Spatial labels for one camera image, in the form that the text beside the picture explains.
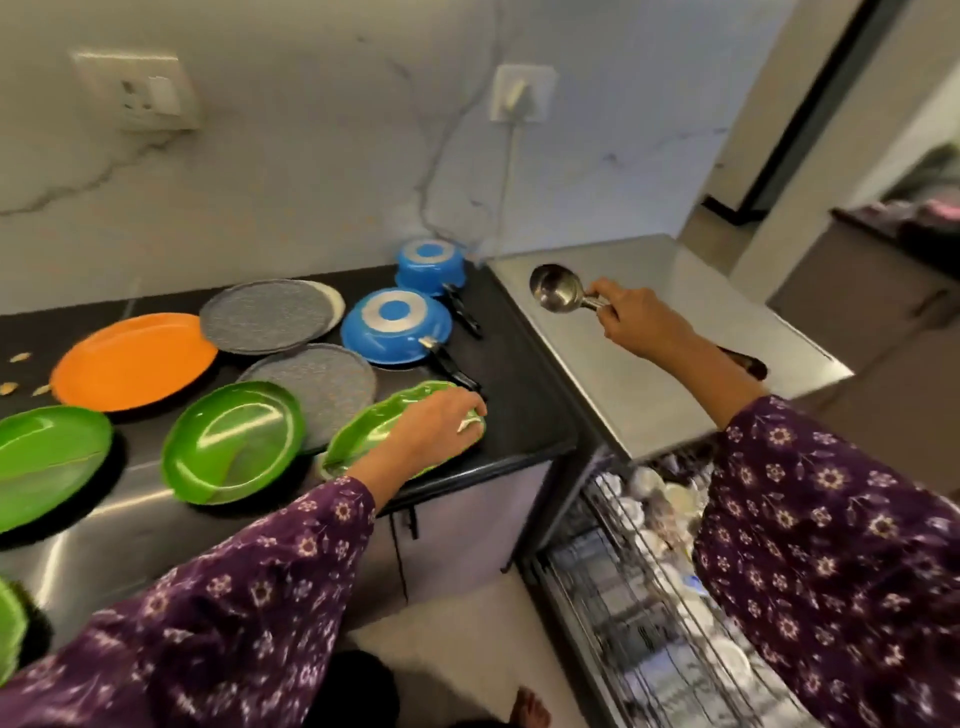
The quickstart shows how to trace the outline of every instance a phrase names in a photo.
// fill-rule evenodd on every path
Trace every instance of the stainless steel countertop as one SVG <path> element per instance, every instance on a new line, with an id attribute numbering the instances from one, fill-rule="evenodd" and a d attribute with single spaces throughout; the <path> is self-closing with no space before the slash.
<path id="1" fill-rule="evenodd" d="M 592 313 L 559 315 L 540 308 L 530 295 L 528 279 L 536 266 L 549 262 L 576 271 L 585 285 L 607 276 L 625 287 L 654 289 L 701 335 L 766 362 L 766 384 L 786 399 L 852 373 L 666 235 L 493 261 L 493 271 L 520 310 L 631 458 L 646 458 L 702 437 L 713 424 L 672 376 L 604 338 Z"/>

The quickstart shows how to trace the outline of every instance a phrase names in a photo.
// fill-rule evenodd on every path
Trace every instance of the wall switch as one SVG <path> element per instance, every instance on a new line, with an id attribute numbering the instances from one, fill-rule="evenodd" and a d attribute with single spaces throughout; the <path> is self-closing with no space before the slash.
<path id="1" fill-rule="evenodd" d="M 176 55 L 81 50 L 71 58 L 91 104 L 115 128 L 126 132 L 200 128 L 197 94 Z"/>
<path id="2" fill-rule="evenodd" d="M 550 102 L 557 88 L 560 75 L 552 65 L 506 64 L 496 69 L 493 76 L 490 120 L 499 122 L 542 123 L 550 115 Z M 517 98 L 522 90 L 526 96 L 520 100 L 522 112 L 519 118 L 510 114 L 517 107 Z"/>

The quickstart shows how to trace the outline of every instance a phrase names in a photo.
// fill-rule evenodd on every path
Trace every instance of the wire rack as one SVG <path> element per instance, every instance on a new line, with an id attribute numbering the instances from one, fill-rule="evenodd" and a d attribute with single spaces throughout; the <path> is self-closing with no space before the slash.
<path id="1" fill-rule="evenodd" d="M 692 464 L 689 458 L 685 464 Z M 650 531 L 611 496 L 603 472 L 564 514 L 541 562 L 586 634 L 621 713 L 617 722 L 818 726 L 703 590 L 683 549 L 660 553 L 649 543 Z M 744 663 L 736 669 L 731 651 Z"/>

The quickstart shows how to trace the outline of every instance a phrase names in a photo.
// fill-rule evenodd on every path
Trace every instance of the black pan handle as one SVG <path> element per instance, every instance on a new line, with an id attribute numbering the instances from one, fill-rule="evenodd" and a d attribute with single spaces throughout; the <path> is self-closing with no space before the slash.
<path id="1" fill-rule="evenodd" d="M 752 376 L 757 381 L 763 381 L 767 378 L 767 375 L 770 374 L 770 371 L 767 369 L 767 365 L 757 359 L 755 356 L 749 356 L 748 354 L 740 352 L 732 352 L 731 350 L 724 349 L 723 347 L 717 347 L 717 349 L 726 354 L 737 365 L 747 370 L 747 374 Z"/>
<path id="2" fill-rule="evenodd" d="M 427 350 L 433 355 L 434 360 L 440 365 L 440 368 L 444 370 L 446 375 L 450 377 L 450 380 L 459 384 L 464 389 L 469 389 L 470 392 L 476 392 L 478 395 L 483 397 L 482 387 L 475 380 L 471 379 L 469 376 L 464 374 L 464 371 L 457 365 L 457 362 L 454 361 L 453 357 L 450 356 L 449 352 L 446 350 L 446 347 L 441 344 L 436 339 L 422 338 L 420 343 L 423 344 Z"/>
<path id="3" fill-rule="evenodd" d="M 456 286 L 444 283 L 444 292 L 450 308 L 453 309 L 453 314 L 463 322 L 464 326 L 467 327 L 467 331 L 473 334 L 475 338 L 482 339 L 483 329 L 480 328 L 480 323 L 467 311 L 464 300 L 460 298 L 460 293 L 457 291 Z"/>

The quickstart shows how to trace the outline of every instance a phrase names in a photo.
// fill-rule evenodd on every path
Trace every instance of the white marble backsplash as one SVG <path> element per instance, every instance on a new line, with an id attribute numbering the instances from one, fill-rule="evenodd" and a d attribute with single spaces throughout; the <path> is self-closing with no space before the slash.
<path id="1" fill-rule="evenodd" d="M 9 0 L 0 313 L 492 248 L 501 62 L 554 65 L 504 252 L 676 233 L 792 0 Z M 195 133 L 86 106 L 67 53 L 176 52 Z"/>

